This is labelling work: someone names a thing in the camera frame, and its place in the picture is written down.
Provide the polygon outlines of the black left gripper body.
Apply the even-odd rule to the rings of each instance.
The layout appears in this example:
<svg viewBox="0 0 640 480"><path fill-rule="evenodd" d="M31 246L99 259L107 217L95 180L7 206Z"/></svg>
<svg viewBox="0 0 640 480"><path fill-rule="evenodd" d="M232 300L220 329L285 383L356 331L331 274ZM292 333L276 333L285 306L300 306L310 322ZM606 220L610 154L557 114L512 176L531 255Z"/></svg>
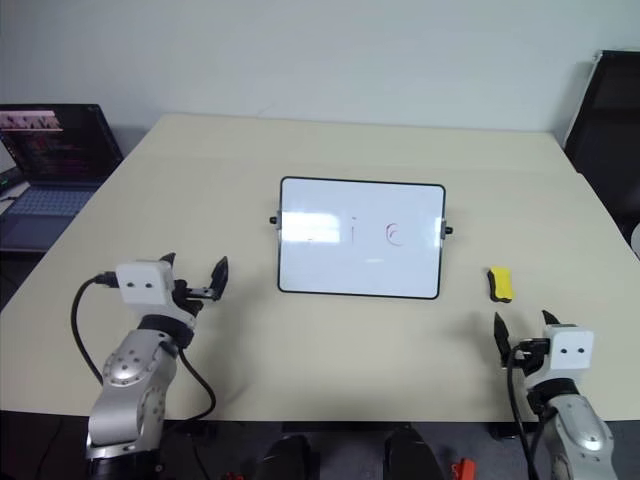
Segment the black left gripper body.
<svg viewBox="0 0 640 480"><path fill-rule="evenodd" d="M197 316L204 307L205 300L213 300L213 293L208 288L190 288L185 280L174 281L172 299L178 308Z"/></svg>

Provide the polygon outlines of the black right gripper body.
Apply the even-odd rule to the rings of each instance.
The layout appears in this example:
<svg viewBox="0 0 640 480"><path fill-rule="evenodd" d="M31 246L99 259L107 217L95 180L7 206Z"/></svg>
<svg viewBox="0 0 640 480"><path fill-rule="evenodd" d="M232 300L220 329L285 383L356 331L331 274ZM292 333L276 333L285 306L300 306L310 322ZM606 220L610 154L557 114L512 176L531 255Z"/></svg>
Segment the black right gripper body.
<svg viewBox="0 0 640 480"><path fill-rule="evenodd" d="M525 376L530 376L542 368L549 351L548 339L522 340L508 354L508 369L520 369Z"/></svg>

